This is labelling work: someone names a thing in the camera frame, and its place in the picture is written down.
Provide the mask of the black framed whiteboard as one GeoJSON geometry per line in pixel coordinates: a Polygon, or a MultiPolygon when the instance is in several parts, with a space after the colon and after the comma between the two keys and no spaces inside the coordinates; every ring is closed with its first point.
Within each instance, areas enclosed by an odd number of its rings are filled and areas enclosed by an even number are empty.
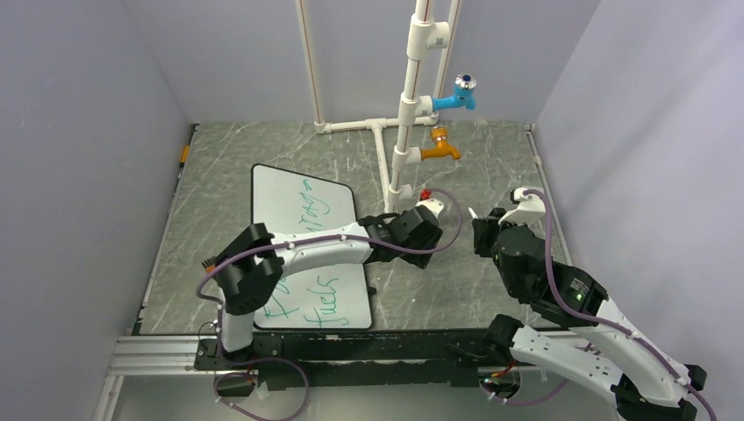
{"type": "Polygon", "coordinates": [[[367,330],[372,325],[362,263],[371,248],[357,224],[346,184],[256,164],[251,169],[252,221],[281,247],[283,276],[254,324],[262,330],[367,330]]]}

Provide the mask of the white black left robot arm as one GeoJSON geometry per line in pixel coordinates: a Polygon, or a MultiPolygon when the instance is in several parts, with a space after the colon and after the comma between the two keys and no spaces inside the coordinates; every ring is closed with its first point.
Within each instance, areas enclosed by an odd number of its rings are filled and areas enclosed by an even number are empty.
{"type": "Polygon", "coordinates": [[[426,199],[401,213],[368,216],[323,232],[271,233],[263,224],[248,226],[221,253],[205,260],[216,281],[218,357],[231,368],[252,356],[254,316],[269,303],[282,279],[337,265],[365,265],[401,259],[425,268],[443,234],[437,199],[426,199]]]}

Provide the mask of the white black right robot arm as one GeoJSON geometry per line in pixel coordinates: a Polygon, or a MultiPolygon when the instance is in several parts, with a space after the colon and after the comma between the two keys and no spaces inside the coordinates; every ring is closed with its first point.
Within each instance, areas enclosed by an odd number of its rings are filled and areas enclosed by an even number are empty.
{"type": "Polygon", "coordinates": [[[474,252],[490,258],[509,296],[591,343],[598,356],[549,339],[499,314],[483,337],[495,364],[517,360],[545,368],[611,403],[623,420],[693,420],[690,398],[707,373],[681,364],[638,332],[607,290],[588,273],[546,258],[546,242],[527,225],[505,222],[495,208],[473,220],[474,252]]]}

